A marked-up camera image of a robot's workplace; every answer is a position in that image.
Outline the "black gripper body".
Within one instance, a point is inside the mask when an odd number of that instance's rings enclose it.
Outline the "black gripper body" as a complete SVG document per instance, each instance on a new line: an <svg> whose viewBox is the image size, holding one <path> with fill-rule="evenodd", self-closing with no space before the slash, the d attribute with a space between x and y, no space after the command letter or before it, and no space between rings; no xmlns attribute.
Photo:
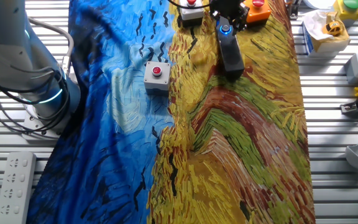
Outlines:
<svg viewBox="0 0 358 224"><path fill-rule="evenodd" d="M235 17L249 12L249 7L242 0L210 0L210 13L219 11L220 16L226 19Z"/></svg>

